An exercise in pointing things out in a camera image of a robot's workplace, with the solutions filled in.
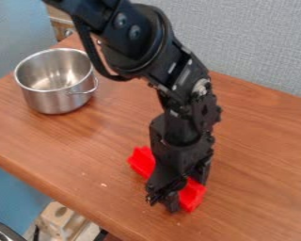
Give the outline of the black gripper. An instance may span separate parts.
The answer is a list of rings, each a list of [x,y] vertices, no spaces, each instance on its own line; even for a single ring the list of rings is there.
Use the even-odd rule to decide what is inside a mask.
[[[169,213],[176,213],[187,178],[207,183],[215,137],[209,131],[192,135],[188,120],[169,121],[159,115],[149,124],[149,138],[156,166],[145,185],[147,200],[159,201]]]

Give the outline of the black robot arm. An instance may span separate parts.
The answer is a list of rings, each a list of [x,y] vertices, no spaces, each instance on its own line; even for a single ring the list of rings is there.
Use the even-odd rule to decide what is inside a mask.
[[[143,78],[157,92],[163,113],[149,124],[156,165],[145,199],[175,213],[187,180],[205,184],[209,175],[223,113],[209,70],[179,41],[160,8],[129,0],[43,2],[72,18],[97,72],[117,82]]]

